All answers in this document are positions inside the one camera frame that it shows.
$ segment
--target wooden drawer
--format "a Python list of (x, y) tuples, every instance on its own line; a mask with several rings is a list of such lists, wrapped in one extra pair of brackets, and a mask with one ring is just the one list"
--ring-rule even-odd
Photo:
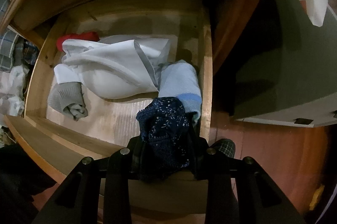
[[(60, 14), (34, 67), (24, 119), (6, 118), (18, 142), (46, 173), (61, 183), (84, 156), (104, 158), (126, 146), (131, 137), (139, 135), (137, 112), (157, 96), (155, 92), (106, 100), (83, 87), (89, 115), (77, 122), (48, 107), (47, 97), (55, 81), (53, 68), (60, 60), (56, 40), (67, 33), (85, 31), (97, 31), (100, 37), (178, 37), (176, 60), (185, 59), (199, 70), (203, 103), (197, 133), (208, 140), (212, 41), (202, 0), (95, 0)], [(170, 213), (204, 213), (206, 209), (207, 182), (193, 180), (187, 171), (151, 186), (129, 181), (129, 192), (130, 204), (141, 208)]]

